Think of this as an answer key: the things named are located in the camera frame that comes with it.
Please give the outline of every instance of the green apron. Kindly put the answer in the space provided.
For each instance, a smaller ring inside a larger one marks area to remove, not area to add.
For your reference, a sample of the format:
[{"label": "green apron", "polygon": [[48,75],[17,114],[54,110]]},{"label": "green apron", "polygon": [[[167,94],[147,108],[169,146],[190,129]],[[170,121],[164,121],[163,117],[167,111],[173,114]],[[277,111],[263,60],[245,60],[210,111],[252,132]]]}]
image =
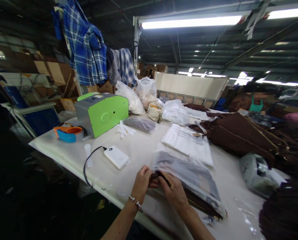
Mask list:
[{"label": "green apron", "polygon": [[249,108],[249,111],[250,112],[261,112],[261,110],[263,108],[263,102],[262,102],[262,100],[261,100],[261,104],[260,105],[255,105],[254,104],[254,101],[253,101],[254,100],[253,94],[252,94],[251,99],[252,99],[252,103],[251,103],[251,106]]}]

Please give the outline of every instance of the green machine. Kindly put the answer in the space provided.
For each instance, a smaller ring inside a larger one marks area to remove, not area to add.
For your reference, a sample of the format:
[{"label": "green machine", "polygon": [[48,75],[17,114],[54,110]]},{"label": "green machine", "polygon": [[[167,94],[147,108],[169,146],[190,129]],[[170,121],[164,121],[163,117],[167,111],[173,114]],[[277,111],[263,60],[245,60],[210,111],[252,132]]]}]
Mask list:
[{"label": "green machine", "polygon": [[129,116],[127,98],[111,93],[88,93],[75,103],[78,123],[96,138]]}]

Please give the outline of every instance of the bracelet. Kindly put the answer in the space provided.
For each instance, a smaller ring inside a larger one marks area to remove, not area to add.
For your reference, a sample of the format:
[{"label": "bracelet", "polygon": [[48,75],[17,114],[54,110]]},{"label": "bracelet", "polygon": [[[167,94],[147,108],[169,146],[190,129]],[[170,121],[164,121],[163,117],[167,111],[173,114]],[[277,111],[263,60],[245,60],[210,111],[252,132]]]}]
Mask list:
[{"label": "bracelet", "polygon": [[[135,201],[135,198],[133,196],[130,195],[129,198],[131,199],[132,202]],[[136,205],[138,206],[139,212],[143,213],[143,210],[141,208],[141,205],[140,205],[139,201],[136,202]]]}]

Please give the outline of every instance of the pink fabric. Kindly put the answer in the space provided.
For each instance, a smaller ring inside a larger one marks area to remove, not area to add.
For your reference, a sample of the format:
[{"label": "pink fabric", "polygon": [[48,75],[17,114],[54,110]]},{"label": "pink fabric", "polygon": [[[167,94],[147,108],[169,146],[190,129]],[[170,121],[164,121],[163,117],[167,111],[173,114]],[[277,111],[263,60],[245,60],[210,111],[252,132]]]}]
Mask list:
[{"label": "pink fabric", "polygon": [[284,117],[288,121],[298,122],[298,112],[297,113],[288,113]]}]

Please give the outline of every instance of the hand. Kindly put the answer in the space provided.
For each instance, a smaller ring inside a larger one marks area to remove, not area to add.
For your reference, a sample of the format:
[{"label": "hand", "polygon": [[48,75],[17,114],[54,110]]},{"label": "hand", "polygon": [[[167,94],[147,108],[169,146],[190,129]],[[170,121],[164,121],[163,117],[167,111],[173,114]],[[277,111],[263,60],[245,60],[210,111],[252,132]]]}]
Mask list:
[{"label": "hand", "polygon": [[149,179],[152,174],[152,170],[147,165],[144,165],[140,171],[136,174],[134,185],[132,188],[131,196],[135,198],[136,201],[142,205],[144,202],[144,197],[148,187],[158,187],[157,181],[152,181],[149,186]]},{"label": "hand", "polygon": [[164,177],[169,181],[171,187],[168,186],[168,183],[163,179],[163,177],[159,177],[159,181],[165,192],[166,198],[168,199],[169,203],[176,209],[178,214],[180,215],[182,212],[185,212],[190,208],[187,196],[181,184],[181,181],[172,176],[169,173],[162,172]]}]

